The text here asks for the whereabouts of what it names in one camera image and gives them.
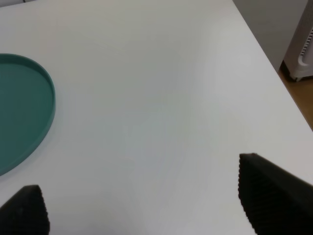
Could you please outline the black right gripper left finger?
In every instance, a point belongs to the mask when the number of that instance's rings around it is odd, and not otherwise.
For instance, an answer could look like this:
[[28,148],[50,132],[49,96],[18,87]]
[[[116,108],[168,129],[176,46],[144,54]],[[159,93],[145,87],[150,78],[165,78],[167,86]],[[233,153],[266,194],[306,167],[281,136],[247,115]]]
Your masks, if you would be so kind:
[[50,221],[39,185],[22,187],[0,208],[2,235],[47,235]]

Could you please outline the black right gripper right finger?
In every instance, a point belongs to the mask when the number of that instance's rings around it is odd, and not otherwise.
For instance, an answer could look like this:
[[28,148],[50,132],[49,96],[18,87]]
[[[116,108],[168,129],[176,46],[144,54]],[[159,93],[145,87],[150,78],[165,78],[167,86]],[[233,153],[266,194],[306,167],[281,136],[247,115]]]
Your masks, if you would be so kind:
[[311,235],[313,187],[262,156],[239,155],[238,196],[258,235]]

